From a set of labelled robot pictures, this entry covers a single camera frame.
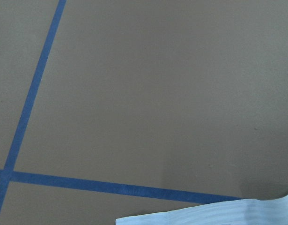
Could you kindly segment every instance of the ribbed cloth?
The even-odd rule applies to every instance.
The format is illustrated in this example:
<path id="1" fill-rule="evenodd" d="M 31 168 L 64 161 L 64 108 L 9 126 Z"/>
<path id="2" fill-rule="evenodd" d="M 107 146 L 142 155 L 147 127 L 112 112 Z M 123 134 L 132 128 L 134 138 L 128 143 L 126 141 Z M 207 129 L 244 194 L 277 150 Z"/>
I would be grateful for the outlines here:
<path id="1" fill-rule="evenodd" d="M 288 195 L 275 200 L 243 199 L 124 217 L 117 219 L 116 225 L 288 225 Z"/>

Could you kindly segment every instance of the gray floor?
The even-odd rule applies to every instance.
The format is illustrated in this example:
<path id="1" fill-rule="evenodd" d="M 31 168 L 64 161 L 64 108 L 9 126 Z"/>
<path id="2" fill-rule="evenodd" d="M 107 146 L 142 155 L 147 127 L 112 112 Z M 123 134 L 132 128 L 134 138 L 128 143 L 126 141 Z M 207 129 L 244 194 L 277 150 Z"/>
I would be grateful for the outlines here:
<path id="1" fill-rule="evenodd" d="M 0 169 L 57 2 L 0 0 Z M 284 195 L 288 1 L 68 0 L 15 171 Z M 11 182 L 0 225 L 193 205 Z"/>

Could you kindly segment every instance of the gray surface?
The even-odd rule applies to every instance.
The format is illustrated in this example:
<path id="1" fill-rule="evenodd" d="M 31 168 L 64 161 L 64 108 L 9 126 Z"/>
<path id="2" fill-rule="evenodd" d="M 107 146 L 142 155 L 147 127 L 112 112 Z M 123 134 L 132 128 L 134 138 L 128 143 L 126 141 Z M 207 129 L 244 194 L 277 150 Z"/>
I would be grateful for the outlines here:
<path id="1" fill-rule="evenodd" d="M 175 210 L 193 203 L 10 183 L 0 225 L 114 225 L 130 215 Z"/>
<path id="2" fill-rule="evenodd" d="M 57 0 L 0 0 L 0 168 L 3 168 Z"/>
<path id="3" fill-rule="evenodd" d="M 288 1 L 68 1 L 18 171 L 288 191 Z"/>

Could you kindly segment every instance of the light blue fabric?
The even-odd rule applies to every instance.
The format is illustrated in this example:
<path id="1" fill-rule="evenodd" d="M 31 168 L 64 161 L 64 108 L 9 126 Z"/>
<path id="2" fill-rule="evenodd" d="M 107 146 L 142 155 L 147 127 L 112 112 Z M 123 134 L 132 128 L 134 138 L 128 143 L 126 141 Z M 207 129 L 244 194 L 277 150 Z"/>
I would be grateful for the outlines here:
<path id="1" fill-rule="evenodd" d="M 288 225 L 288 195 L 275 200 L 243 199 L 124 217 L 116 225 Z"/>

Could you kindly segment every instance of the vertical blue line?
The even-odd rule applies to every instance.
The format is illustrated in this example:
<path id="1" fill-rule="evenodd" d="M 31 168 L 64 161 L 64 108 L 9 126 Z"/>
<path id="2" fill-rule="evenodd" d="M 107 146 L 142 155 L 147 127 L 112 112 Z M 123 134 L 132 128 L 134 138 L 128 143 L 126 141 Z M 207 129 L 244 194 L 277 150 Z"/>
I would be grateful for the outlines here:
<path id="1" fill-rule="evenodd" d="M 49 56 L 49 52 L 51 50 L 51 46 L 59 25 L 59 21 L 62 15 L 62 12 L 64 10 L 65 7 L 65 3 L 66 0 L 59 0 L 59 3 L 57 5 L 54 17 L 52 19 L 52 23 L 50 25 L 42 52 L 41 52 L 41 56 L 40 59 L 37 63 L 37 68 L 35 71 L 35 74 L 33 76 L 31 85 L 30 85 L 30 89 L 28 91 L 26 100 L 25 100 L 25 104 L 18 122 L 18 126 L 13 138 L 13 142 L 11 144 L 8 156 L 7 156 L 7 160 L 6 163 L 4 165 L 4 169 L 1 173 L 1 177 L 0 177 L 0 212 L 1 212 L 1 208 L 3 205 L 3 201 L 7 192 L 7 188 L 9 185 L 9 181 L 10 178 L 12 176 L 14 167 L 15 167 L 15 163 L 17 160 L 17 156 L 20 150 L 20 146 L 25 134 L 25 130 L 30 118 L 30 114 L 31 114 L 31 110 L 37 95 L 37 90 L 39 88 L 41 79 L 42 79 L 42 75 L 44 72 L 44 68 L 46 66 L 47 63 L 47 59 Z"/>

